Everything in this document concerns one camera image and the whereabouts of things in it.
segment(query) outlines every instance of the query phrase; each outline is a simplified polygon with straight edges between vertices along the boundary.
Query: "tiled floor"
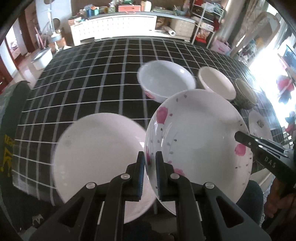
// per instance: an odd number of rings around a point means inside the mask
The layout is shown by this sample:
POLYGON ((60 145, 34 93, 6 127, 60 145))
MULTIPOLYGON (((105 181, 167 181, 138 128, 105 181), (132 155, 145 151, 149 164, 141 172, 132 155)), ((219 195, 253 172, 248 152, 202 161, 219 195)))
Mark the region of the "tiled floor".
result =
POLYGON ((39 76, 41 75, 43 70, 37 70, 34 65, 31 63, 32 57, 35 55, 36 52, 40 51, 35 50, 33 53, 31 53, 29 56, 27 56, 19 65, 19 71, 14 76, 13 80, 10 82, 10 85, 13 85, 17 82, 20 82, 22 80, 26 80, 29 82, 30 88, 33 88, 33 86, 36 84, 36 81, 38 80, 39 76))

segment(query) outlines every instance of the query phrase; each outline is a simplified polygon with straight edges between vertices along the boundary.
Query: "silver bolt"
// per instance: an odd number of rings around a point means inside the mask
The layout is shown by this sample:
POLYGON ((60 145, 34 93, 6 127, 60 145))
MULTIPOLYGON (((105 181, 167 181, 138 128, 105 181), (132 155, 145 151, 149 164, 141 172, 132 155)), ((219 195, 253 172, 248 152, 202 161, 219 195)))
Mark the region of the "silver bolt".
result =
POLYGON ((121 179, 123 179, 123 180, 127 180, 127 179, 129 179, 131 176, 130 176, 128 173, 123 173, 120 177, 121 177, 121 179))
POLYGON ((178 179, 180 176, 179 176, 178 173, 172 173, 172 174, 170 175, 170 177, 171 177, 171 179, 178 179))
POLYGON ((213 188, 215 187, 215 185, 214 185, 214 183, 207 182, 207 183, 205 184, 205 187, 206 187, 207 189, 213 189, 213 188))
POLYGON ((86 185, 86 188, 88 188, 88 189, 93 189, 95 186, 96 186, 95 183, 88 183, 88 184, 86 185))

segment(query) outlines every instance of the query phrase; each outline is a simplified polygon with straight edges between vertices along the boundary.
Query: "plate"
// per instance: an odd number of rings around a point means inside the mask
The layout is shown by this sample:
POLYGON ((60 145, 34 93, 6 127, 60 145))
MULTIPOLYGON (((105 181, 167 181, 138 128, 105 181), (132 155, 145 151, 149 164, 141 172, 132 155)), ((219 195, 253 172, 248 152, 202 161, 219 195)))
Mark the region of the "plate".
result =
POLYGON ((196 88, 195 79, 188 70, 165 60, 142 65, 137 78, 145 94, 159 103, 180 91, 196 88))
MULTIPOLYGON (((252 169, 252 152, 234 139, 249 133, 238 111, 223 97, 205 90, 180 92, 160 105, 147 129, 145 165, 158 197, 155 153, 191 182, 213 182, 234 203, 244 192, 252 169)), ((174 202, 162 202, 176 214, 174 202)))
MULTIPOLYGON (((100 185, 125 173, 143 151, 145 130, 118 114, 98 113, 70 125, 59 139, 53 158, 53 177, 57 191, 67 202, 88 182, 100 185)), ((155 201, 146 172, 139 202, 126 202, 124 222, 130 222, 155 201)))
POLYGON ((249 114, 249 130, 251 135, 273 140, 268 122, 255 110, 252 110, 249 114))
POLYGON ((203 89, 214 91, 229 101, 234 100, 237 95, 230 80, 212 67, 201 67, 198 72, 198 81, 203 89))

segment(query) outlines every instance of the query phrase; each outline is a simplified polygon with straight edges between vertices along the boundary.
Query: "white cabinet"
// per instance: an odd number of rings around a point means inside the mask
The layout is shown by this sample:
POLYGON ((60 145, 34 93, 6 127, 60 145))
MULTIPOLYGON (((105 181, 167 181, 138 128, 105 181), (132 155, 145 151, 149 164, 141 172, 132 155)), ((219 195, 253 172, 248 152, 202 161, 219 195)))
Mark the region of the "white cabinet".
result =
POLYGON ((98 17, 71 26, 74 45, 89 38, 103 39, 121 36, 151 36, 157 16, 122 15, 98 17))

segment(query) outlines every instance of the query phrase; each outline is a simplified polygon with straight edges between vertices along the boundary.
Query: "table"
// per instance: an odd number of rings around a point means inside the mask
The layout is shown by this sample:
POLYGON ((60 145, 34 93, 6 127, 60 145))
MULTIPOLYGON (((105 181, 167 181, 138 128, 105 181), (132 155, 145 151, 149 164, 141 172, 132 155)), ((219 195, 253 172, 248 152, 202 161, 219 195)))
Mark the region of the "table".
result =
MULTIPOLYGON (((272 105, 243 63, 176 40, 109 39, 58 52, 42 72, 28 96, 15 136, 14 185, 60 205, 50 175, 51 159, 59 137, 71 123, 89 114, 111 112, 146 129, 160 104, 145 96, 136 74, 142 64, 152 60, 173 61, 193 76, 202 66, 210 66, 232 82, 242 78, 255 90, 258 103, 253 109, 268 119, 274 141, 284 141, 272 105)), ((238 111, 248 126, 251 110, 238 111)), ((254 163, 255 171, 260 168, 254 163)))

